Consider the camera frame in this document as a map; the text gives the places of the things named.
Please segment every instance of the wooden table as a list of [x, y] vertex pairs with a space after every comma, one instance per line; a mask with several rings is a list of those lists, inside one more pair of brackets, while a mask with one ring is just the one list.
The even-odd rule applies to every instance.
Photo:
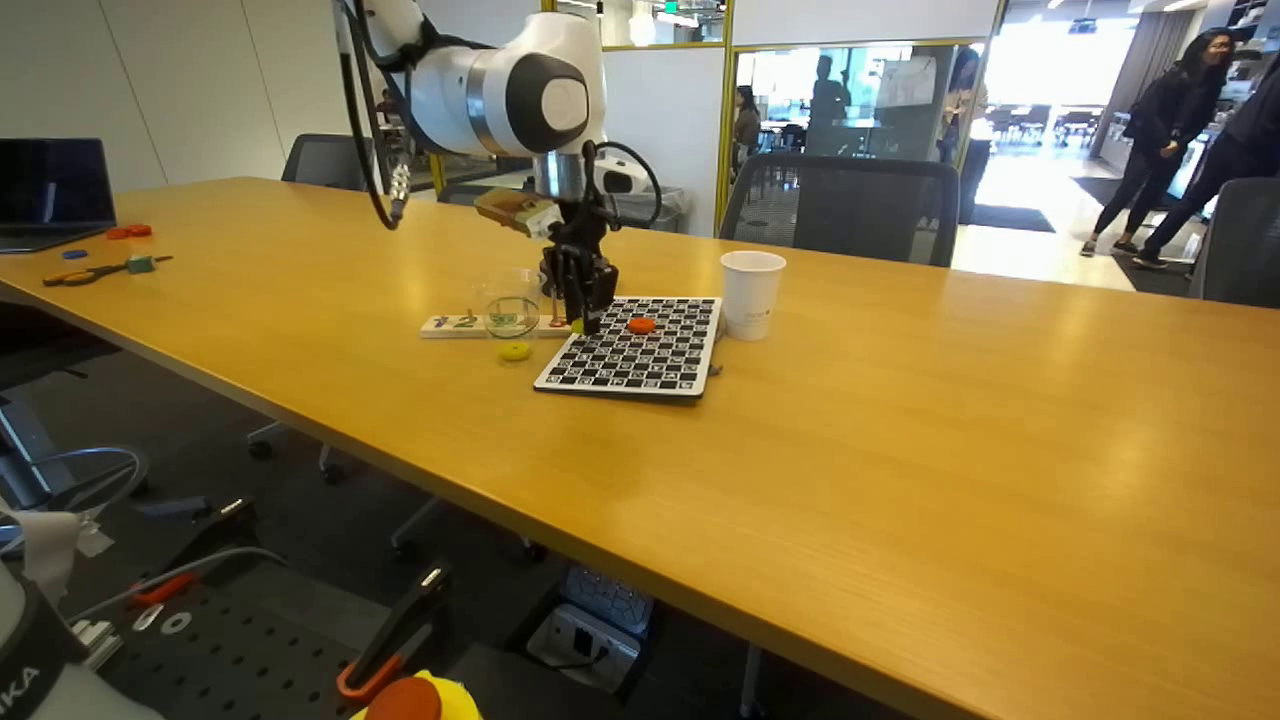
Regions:
[[[917, 714], [1280, 714], [1280, 310], [782, 250], [701, 404], [533, 391], [425, 340], [538, 254], [477, 212], [126, 197], [151, 276], [0, 279], [126, 352]], [[91, 261], [123, 247], [91, 241]], [[731, 243], [617, 231], [631, 297]]]

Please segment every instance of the black office chair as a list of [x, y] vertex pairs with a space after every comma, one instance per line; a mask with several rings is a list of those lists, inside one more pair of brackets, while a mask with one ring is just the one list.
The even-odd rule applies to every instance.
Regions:
[[1280, 309], [1280, 177], [1229, 178], [1201, 243], [1191, 297]]
[[944, 165], [782, 152], [748, 159], [721, 235], [948, 267], [956, 225]]
[[[24, 383], [69, 371], [84, 358], [115, 352], [113, 342], [47, 315], [29, 302], [0, 301], [0, 498], [6, 507], [91, 507], [123, 498], [143, 484], [143, 455], [121, 443], [105, 446], [55, 446]], [[70, 455], [121, 455], [115, 473], [80, 478]]]
[[[300, 131], [289, 147], [281, 178], [365, 192], [360, 147], [351, 135]], [[261, 458], [270, 455], [274, 433], [283, 433], [283, 425], [250, 429], [246, 453]], [[330, 458], [327, 443], [320, 443], [314, 473], [324, 478], [341, 478], [347, 468]]]

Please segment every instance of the paper cup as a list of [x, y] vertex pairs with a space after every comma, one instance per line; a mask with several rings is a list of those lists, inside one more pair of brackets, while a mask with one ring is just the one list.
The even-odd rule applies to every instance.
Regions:
[[776, 250], [722, 250], [722, 333], [763, 340], [786, 261]]

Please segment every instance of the person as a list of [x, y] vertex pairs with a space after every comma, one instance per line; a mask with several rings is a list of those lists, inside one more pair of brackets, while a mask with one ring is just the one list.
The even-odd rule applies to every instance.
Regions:
[[849, 110], [849, 87], [832, 80], [832, 56], [817, 58], [811, 99], [808, 99], [808, 135], [838, 122]]
[[1280, 58], [1263, 82], [1236, 106], [1223, 131], [1207, 145], [1201, 171], [1181, 202], [1142, 241], [1135, 262], [1161, 267], [1161, 247], [1236, 177], [1280, 171]]
[[756, 157], [759, 139], [759, 103], [751, 82], [736, 87], [736, 115], [731, 115], [731, 167], [745, 167]]
[[1229, 68], [1236, 56], [1230, 30], [1201, 30], [1182, 56], [1154, 75], [1130, 103], [1129, 135], [1130, 152], [1118, 177], [1118, 188], [1099, 209], [1091, 235], [1078, 254], [1091, 254], [1109, 225], [1129, 209], [1118, 250], [1135, 250], [1130, 235], [1142, 227], [1149, 212], [1164, 200], [1167, 178], [1182, 165], [1186, 139], [1196, 139], [1223, 92]]

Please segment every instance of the power outlet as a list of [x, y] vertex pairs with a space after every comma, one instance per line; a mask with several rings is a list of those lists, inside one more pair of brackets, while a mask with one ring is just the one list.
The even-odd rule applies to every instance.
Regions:
[[617, 686], [622, 686], [641, 654], [641, 640], [570, 603], [559, 603], [526, 634], [524, 653], [557, 668], [559, 677], [592, 682], [612, 695]]

